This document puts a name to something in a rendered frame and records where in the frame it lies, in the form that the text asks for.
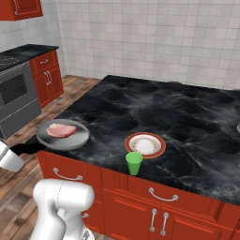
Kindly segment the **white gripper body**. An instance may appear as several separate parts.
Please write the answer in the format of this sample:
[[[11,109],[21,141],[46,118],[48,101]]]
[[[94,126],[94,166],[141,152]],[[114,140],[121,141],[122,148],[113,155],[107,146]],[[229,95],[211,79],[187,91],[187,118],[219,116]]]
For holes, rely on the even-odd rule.
[[[17,172],[23,167],[23,160],[17,156],[3,141],[0,140],[0,167]]]

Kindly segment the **pink raw steak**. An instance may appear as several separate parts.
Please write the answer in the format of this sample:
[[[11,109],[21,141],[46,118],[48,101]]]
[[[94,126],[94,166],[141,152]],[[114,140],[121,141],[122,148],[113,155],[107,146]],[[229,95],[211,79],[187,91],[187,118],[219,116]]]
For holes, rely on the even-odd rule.
[[[63,124],[50,124],[47,133],[54,138],[67,138],[76,132],[77,128]]]

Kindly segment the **white plate with red rim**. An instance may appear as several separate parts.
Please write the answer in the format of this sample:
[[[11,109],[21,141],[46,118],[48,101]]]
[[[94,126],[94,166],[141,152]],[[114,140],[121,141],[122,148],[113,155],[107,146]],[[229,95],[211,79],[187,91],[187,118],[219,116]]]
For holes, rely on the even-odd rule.
[[[136,132],[125,139],[128,152],[138,152],[144,159],[158,158],[166,150],[166,143],[157,134]]]

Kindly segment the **grey stove with oven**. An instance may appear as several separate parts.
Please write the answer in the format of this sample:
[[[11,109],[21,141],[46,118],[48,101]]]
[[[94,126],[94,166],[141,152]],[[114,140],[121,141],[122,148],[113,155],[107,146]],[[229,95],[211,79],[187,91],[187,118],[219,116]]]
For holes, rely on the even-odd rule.
[[[10,137],[40,114],[29,62],[0,55],[0,138]]]

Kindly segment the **red drawer front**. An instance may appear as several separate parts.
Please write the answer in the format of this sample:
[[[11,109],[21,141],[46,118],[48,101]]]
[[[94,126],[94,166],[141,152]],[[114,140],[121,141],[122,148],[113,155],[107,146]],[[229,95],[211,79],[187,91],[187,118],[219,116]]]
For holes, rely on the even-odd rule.
[[[83,180],[76,182],[83,182],[92,186],[96,195],[95,200],[98,202],[102,201],[101,175],[98,166],[44,151],[37,154],[37,159],[44,178],[65,180],[54,174],[54,167],[58,169],[59,174],[69,178],[81,175]]]
[[[153,188],[155,194],[161,198],[170,199],[175,194],[178,195],[179,199],[175,202],[160,201],[148,192],[149,188]],[[223,202],[174,187],[167,187],[135,176],[128,178],[128,190],[130,193],[141,196],[149,201],[183,209],[190,213],[204,215],[213,220],[218,220],[224,206]]]

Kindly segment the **red base cupboard run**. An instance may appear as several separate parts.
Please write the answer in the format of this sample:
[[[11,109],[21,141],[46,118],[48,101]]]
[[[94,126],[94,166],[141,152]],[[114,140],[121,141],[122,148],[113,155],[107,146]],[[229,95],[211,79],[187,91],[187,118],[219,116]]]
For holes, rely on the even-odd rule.
[[[31,59],[30,66],[40,107],[44,107],[64,92],[56,50]]]

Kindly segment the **red cupboard door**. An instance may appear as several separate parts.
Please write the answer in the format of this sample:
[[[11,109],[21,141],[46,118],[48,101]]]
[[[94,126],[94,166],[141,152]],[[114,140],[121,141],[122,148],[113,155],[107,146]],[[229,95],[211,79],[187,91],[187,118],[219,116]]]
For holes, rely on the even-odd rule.
[[[165,228],[166,234],[162,236],[160,232],[165,212],[169,213],[169,218]],[[169,208],[162,208],[158,240],[230,240],[232,233],[232,229],[221,227]]]
[[[116,240],[157,240],[161,209],[122,193],[103,191],[106,234]],[[157,209],[150,232],[152,209]]]
[[[105,232],[102,202],[94,202],[88,210],[82,212],[82,215],[84,213],[87,213],[89,217],[85,217],[82,220],[90,230],[96,233]]]

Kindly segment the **green cup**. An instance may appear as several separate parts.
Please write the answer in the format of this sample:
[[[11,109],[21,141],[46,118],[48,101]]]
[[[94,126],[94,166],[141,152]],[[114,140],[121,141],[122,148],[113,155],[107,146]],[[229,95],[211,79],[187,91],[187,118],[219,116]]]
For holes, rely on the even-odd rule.
[[[143,156],[139,152],[129,152],[126,155],[129,173],[137,175],[143,161]]]

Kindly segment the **red wall cupboard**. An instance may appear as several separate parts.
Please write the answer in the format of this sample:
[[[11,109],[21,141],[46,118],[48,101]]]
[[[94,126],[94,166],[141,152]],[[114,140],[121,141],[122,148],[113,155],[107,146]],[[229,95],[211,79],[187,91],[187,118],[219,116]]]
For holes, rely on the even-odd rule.
[[[19,21],[43,15],[40,0],[0,0],[0,21]]]

